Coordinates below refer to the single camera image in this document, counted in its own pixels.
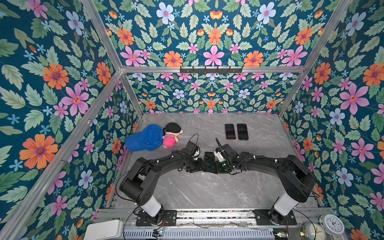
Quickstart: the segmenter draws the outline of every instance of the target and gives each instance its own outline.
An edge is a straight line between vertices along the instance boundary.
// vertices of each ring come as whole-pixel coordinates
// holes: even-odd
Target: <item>blue object in corner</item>
[[[148,150],[152,151],[163,144],[164,132],[156,124],[148,125],[143,131],[129,135],[125,145],[132,152]]]

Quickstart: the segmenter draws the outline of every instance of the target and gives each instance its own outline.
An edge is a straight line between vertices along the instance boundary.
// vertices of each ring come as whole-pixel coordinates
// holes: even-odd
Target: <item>doll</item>
[[[183,130],[181,130],[181,127],[174,122],[168,123],[163,130],[164,130],[164,136],[163,136],[164,148],[173,147],[175,143],[179,142],[179,140],[177,139],[177,136],[180,133],[183,133]]]

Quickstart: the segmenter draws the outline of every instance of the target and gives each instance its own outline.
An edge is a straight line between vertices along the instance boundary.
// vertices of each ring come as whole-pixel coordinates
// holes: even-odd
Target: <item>alarm clock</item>
[[[342,234],[345,230],[343,222],[333,214],[321,216],[319,222],[325,232],[332,236]]]
[[[307,222],[299,224],[299,232],[306,240],[325,240],[326,234],[324,229],[317,223]]]

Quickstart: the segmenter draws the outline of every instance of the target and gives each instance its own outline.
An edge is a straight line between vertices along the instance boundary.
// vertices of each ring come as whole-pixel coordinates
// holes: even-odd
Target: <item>marble surface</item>
[[[144,115],[138,130],[149,124],[164,127],[169,122],[179,124],[184,131],[179,135],[179,142],[173,149],[182,149],[190,137],[198,133],[197,145],[201,149],[201,158],[204,157],[205,151],[213,152],[217,148],[215,137],[222,145],[229,144],[238,153],[247,151],[276,158],[296,154],[283,123],[276,114],[150,114]],[[237,123],[247,124],[249,140],[227,140],[224,124],[230,123],[235,125],[235,129]],[[171,148],[165,149],[161,146],[151,152],[133,152],[127,165],[131,167],[139,157],[155,159],[166,156],[171,151]],[[279,178],[261,172],[246,171],[229,175],[203,172],[191,174],[184,170],[172,170],[160,176],[154,196],[166,209],[270,208],[282,193],[283,187]],[[132,207],[132,202],[116,196],[112,203],[112,208]],[[310,197],[298,207],[317,207],[317,202]]]

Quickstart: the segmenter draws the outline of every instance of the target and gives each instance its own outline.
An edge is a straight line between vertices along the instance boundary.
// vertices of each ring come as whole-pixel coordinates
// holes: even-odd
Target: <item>smartphone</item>
[[[246,124],[237,124],[237,137],[239,138],[239,140],[248,140],[248,129]]]
[[[225,124],[225,137],[228,140],[235,140],[235,126],[233,124]]]
[[[215,155],[213,152],[204,153],[203,172],[218,174],[217,166],[215,164]]]

